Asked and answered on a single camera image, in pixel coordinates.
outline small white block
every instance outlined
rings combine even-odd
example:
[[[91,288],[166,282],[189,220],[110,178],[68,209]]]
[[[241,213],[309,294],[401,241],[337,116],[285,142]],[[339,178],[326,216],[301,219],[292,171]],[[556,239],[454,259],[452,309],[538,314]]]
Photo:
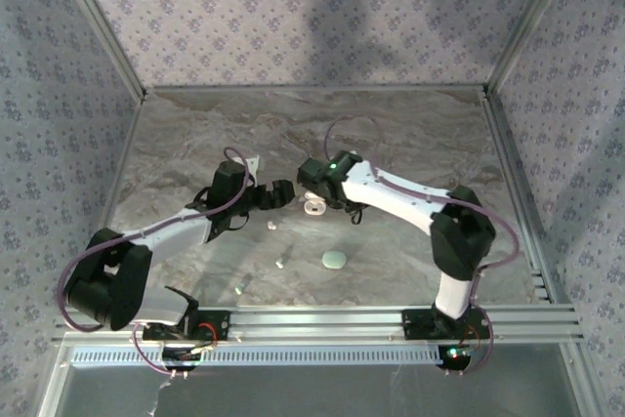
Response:
[[[329,269],[342,269],[348,258],[341,251],[326,251],[321,262]]]

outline vent grille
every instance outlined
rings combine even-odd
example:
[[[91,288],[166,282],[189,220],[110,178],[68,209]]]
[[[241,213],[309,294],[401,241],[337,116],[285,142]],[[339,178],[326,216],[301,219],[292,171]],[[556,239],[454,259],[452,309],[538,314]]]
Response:
[[[145,348],[154,363],[162,363],[158,348]],[[142,364],[133,347],[78,347],[74,366],[120,366]],[[202,355],[201,365],[402,365],[440,364],[436,346],[301,346],[218,347]]]

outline floral wall pattern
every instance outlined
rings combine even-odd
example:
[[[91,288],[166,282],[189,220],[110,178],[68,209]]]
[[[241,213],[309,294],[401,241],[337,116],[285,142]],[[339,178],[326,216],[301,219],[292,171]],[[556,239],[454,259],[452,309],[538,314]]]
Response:
[[[0,415],[25,415],[134,103],[74,0],[0,0]]]
[[[625,415],[625,0],[554,0],[501,92],[555,278]]]
[[[483,83],[526,0],[98,0],[146,86]]]

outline gray marble floor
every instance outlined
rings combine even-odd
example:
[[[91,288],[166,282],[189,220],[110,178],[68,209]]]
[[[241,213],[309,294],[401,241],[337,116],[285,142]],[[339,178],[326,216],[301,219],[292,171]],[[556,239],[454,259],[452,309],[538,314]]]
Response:
[[[382,124],[377,161],[383,169],[431,187],[469,186],[485,206],[515,221],[474,93],[250,91],[148,95],[112,226],[139,228],[178,212],[210,185],[224,146],[261,155],[261,183],[295,180],[309,155],[322,156],[328,124],[354,113]],[[366,157],[373,148],[375,133],[364,120],[336,131],[335,151]],[[269,221],[276,230],[268,229]],[[500,231],[486,262],[511,249]],[[322,265],[330,249],[347,254],[343,269]],[[275,265],[280,256],[287,258],[283,270]],[[234,287],[244,277],[250,282],[239,296]],[[369,208],[355,227],[343,212],[307,216],[298,199],[279,211],[255,212],[243,230],[157,266],[149,283],[180,288],[203,306],[429,305],[438,269],[429,238],[406,222]],[[479,298],[484,304],[532,302],[525,258],[487,275]]]

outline glass panel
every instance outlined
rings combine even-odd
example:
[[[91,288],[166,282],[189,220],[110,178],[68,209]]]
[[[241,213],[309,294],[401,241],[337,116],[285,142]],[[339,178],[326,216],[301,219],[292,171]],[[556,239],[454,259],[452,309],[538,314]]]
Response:
[[[482,204],[516,226],[493,141],[477,92],[184,92],[149,95],[132,146],[112,226],[136,229],[169,217],[211,184],[224,146],[261,155],[260,183],[295,181],[308,156],[322,158],[329,124],[345,114],[374,116],[335,128],[330,151],[356,150],[395,175],[435,188],[472,188]],[[430,239],[398,218],[367,208],[354,226],[343,211],[306,215],[304,190],[286,208],[255,211],[237,232],[188,249],[150,275],[207,307],[234,305],[429,305],[439,272]],[[235,220],[233,224],[243,223]],[[268,223],[276,226],[268,229]],[[501,228],[486,262],[501,260],[511,241]],[[325,251],[341,251],[347,264],[329,270]],[[276,266],[282,259],[284,269]],[[243,284],[241,295],[235,288]],[[483,304],[531,303],[533,287],[523,255],[489,273],[480,285]]]
[[[185,380],[139,366],[74,368],[57,415],[177,417],[579,415],[560,348],[497,346],[474,375],[433,366],[203,368]]]

